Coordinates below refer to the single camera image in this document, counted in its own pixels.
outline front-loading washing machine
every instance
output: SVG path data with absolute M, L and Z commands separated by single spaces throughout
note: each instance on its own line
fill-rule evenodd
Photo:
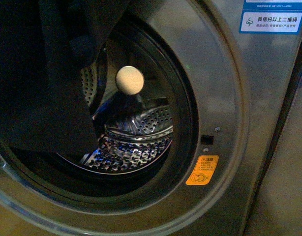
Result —
M 132 0 L 99 47 L 95 4 L 0 3 L 0 204 L 58 235 L 241 235 L 302 0 Z

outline warning sticker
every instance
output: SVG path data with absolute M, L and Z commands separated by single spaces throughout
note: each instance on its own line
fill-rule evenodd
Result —
M 187 185 L 206 185 L 215 171 L 219 156 L 200 156 L 195 169 L 186 181 Z

